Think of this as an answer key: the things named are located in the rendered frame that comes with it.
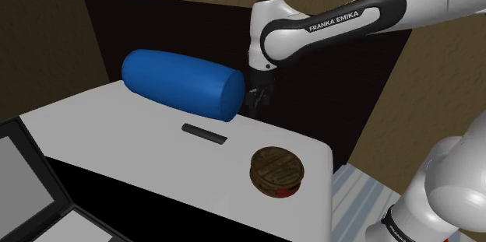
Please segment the brown round tin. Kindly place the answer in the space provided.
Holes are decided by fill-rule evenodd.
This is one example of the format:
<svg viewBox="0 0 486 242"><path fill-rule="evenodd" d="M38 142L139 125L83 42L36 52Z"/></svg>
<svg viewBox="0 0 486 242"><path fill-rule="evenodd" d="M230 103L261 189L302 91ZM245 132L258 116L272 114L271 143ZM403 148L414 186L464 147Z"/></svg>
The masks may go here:
<svg viewBox="0 0 486 242"><path fill-rule="evenodd" d="M304 175L303 163L287 149L267 146L252 155L249 176L264 195L288 198L299 190Z"/></svg>

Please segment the blue bolster pillow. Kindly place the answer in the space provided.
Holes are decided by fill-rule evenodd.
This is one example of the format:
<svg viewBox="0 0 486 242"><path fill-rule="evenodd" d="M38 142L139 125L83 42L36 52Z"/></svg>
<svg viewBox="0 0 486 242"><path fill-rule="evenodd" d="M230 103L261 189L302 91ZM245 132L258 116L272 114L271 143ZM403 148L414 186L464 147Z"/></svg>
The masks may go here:
<svg viewBox="0 0 486 242"><path fill-rule="evenodd" d="M121 77L140 96L220 121L231 121L245 98L245 79L237 69L166 51L132 51Z"/></svg>

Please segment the black flat bar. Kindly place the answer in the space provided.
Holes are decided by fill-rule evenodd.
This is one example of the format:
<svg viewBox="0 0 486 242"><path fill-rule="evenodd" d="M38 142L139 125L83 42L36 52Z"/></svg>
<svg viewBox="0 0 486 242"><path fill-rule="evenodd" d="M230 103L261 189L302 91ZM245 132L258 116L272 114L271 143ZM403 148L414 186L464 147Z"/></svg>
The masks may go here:
<svg viewBox="0 0 486 242"><path fill-rule="evenodd" d="M189 134L198 136L202 139L209 140L211 142L215 142L217 144L223 145L227 141L227 137L223 135L219 135L215 132L211 132L208 130L205 130L203 128L196 127L194 125L190 125L187 123L184 123L181 127L181 130L184 132L187 132Z"/></svg>

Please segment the blue striped rug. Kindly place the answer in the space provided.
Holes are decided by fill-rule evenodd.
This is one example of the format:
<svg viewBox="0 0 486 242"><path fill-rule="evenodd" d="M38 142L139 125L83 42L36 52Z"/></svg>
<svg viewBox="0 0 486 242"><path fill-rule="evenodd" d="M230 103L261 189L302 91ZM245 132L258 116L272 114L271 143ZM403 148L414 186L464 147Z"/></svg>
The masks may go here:
<svg viewBox="0 0 486 242"><path fill-rule="evenodd" d="M365 242L366 229L400 197L349 163L333 175L332 189L331 242Z"/></svg>

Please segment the white bed with black headboard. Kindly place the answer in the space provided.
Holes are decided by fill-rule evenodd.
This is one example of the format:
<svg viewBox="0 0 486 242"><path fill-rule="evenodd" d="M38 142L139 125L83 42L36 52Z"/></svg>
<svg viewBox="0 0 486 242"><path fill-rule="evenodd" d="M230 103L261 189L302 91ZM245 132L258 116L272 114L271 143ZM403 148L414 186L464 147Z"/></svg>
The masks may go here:
<svg viewBox="0 0 486 242"><path fill-rule="evenodd" d="M173 51L248 72L250 9L182 0L84 0L110 82L32 110L23 122L78 205L133 242L331 242L333 169L353 151L410 32L309 54L276 73L256 118L186 114L129 91L125 56ZM217 144L184 123L227 137ZM299 190L264 195L252 155L277 146L303 163Z"/></svg>

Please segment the black laptop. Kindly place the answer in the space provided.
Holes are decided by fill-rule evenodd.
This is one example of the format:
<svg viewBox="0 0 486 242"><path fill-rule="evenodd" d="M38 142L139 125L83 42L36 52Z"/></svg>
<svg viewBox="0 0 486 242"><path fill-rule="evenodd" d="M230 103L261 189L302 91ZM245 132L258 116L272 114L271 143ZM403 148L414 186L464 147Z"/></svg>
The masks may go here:
<svg viewBox="0 0 486 242"><path fill-rule="evenodd" d="M133 242L79 207L20 117L0 122L0 242Z"/></svg>

